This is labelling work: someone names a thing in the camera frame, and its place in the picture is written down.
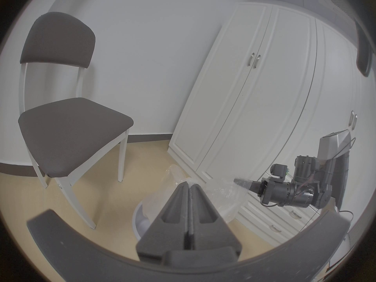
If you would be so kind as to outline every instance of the transparent plastic bag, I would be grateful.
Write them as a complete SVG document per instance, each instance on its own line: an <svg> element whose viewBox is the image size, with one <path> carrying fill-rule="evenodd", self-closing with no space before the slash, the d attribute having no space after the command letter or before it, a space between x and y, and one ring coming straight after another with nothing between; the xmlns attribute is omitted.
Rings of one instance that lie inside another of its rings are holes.
<svg viewBox="0 0 376 282"><path fill-rule="evenodd" d="M251 181L234 178L211 179L203 190L226 223L232 221L240 207L247 201Z"/></svg>
<svg viewBox="0 0 376 282"><path fill-rule="evenodd" d="M173 164L166 170L160 189L142 201L143 215L149 219L150 223L158 216L176 187L185 181L188 182L189 187L197 183L195 179L187 178L179 166Z"/></svg>

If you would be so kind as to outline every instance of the beige floor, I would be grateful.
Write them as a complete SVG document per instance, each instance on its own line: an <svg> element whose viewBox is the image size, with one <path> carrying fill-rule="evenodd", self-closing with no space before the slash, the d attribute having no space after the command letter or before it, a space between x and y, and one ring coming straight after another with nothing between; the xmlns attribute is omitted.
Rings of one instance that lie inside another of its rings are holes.
<svg viewBox="0 0 376 282"><path fill-rule="evenodd" d="M63 281L39 251L26 221L46 209L53 209L79 233L119 255L138 260L137 240L132 230L132 214L137 204L156 191L171 164L168 141L129 143L124 181L117 181L119 146L96 163L74 186L78 200L97 224L89 228L65 199L54 179L46 189L38 178L0 173L0 212L21 250L50 281ZM229 224L242 242L240 259L257 256L272 248L237 220Z"/></svg>

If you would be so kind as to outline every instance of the chair leg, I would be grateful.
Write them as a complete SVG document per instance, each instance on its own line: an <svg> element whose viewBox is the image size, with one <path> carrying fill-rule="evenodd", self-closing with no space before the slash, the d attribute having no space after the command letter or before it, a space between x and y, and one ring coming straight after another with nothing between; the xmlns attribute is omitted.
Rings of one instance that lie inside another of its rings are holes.
<svg viewBox="0 0 376 282"><path fill-rule="evenodd" d="M122 182L124 178L124 162L125 162L125 151L127 149L129 129L126 132L125 138L120 142L120 152L119 152L119 166L118 166L118 181Z"/></svg>
<svg viewBox="0 0 376 282"><path fill-rule="evenodd" d="M83 221L88 224L88 226L92 229L96 228L96 224L91 220L89 215L86 211L82 208L81 204L77 200L76 195L72 190L71 183L69 179L66 177L55 178L56 182L59 185L59 188L64 193L65 197L67 198L68 202L72 205L73 209L81 216Z"/></svg>
<svg viewBox="0 0 376 282"><path fill-rule="evenodd" d="M29 150L27 150L27 152L29 153L29 156L30 156L30 159L31 159L31 164L33 164L35 173L38 176L38 178L39 178L39 180L40 180L43 188L47 188L47 183L45 182L44 177L43 177L41 171L39 170L38 164L36 163L35 159L31 155L31 153L29 152Z"/></svg>

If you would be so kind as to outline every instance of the cabinet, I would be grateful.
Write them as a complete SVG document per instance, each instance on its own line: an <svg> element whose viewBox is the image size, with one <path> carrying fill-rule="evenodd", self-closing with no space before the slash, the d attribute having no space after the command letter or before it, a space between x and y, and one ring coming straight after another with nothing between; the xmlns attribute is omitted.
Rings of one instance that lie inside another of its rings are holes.
<svg viewBox="0 0 376 282"><path fill-rule="evenodd" d="M349 129L356 142L342 209L354 212L353 225L376 188L375 76L360 74L356 54L338 31L304 12L240 4L205 61L169 153L203 182L257 181L273 163L288 165L289 181L296 156L317 156L321 137ZM276 246L318 216L313 207L267 208L249 192L237 219Z"/></svg>

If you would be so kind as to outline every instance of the door handle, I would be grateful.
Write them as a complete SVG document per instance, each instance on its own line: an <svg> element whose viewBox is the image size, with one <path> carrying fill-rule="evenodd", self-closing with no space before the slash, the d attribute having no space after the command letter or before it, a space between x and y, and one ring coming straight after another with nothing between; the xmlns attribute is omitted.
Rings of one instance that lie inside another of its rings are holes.
<svg viewBox="0 0 376 282"><path fill-rule="evenodd" d="M261 55L257 55L257 58L255 60L255 65L253 66L255 69L256 69L256 66L257 66L257 63L258 63L258 60L261 58Z"/></svg>
<svg viewBox="0 0 376 282"><path fill-rule="evenodd" d="M248 66L251 66L251 61L252 61L252 59L253 59L254 56L255 56L255 54L253 53L253 54L251 55L251 58L249 59Z"/></svg>
<svg viewBox="0 0 376 282"><path fill-rule="evenodd" d="M351 130L354 130L355 129L355 125L356 125L356 120L358 119L358 115L355 115L354 117L354 123L353 123L353 127Z"/></svg>
<svg viewBox="0 0 376 282"><path fill-rule="evenodd" d="M351 114L350 114L350 121L349 121L349 126L352 125L352 121L354 119L354 111L352 110L351 111Z"/></svg>
<svg viewBox="0 0 376 282"><path fill-rule="evenodd" d="M281 230L278 230L273 224L270 226L270 228L271 228L274 232L277 232L277 233L282 232Z"/></svg>
<svg viewBox="0 0 376 282"><path fill-rule="evenodd" d="M293 214L297 219L302 219L302 217L296 214L294 211L291 211L291 214Z"/></svg>

